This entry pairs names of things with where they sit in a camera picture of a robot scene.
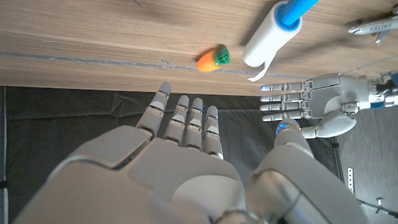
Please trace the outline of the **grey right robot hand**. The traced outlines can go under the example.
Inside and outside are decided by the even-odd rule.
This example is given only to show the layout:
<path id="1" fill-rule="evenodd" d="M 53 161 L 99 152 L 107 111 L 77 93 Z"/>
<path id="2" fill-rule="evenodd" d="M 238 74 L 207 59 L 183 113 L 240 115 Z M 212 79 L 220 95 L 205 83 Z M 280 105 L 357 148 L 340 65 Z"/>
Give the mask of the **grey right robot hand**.
<path id="1" fill-rule="evenodd" d="M 243 183 L 223 158 L 218 111 L 182 96 L 157 137 L 171 87 L 163 83 L 136 126 L 73 151 L 16 223 L 367 223 L 355 196 L 319 163 L 285 117 L 274 148 Z"/>

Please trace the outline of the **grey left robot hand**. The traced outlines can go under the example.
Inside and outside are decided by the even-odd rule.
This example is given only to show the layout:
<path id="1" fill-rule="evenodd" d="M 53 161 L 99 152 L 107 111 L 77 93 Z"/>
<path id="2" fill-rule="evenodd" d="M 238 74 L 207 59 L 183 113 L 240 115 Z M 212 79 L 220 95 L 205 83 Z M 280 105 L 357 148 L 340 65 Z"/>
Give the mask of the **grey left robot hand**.
<path id="1" fill-rule="evenodd" d="M 302 128 L 307 139 L 339 136 L 352 129 L 360 110 L 370 109 L 366 77 L 331 73 L 304 82 L 261 86 L 261 91 L 287 91 L 287 94 L 261 97 L 261 111 L 270 111 L 264 122 L 283 119 L 318 119 L 315 126 Z"/>

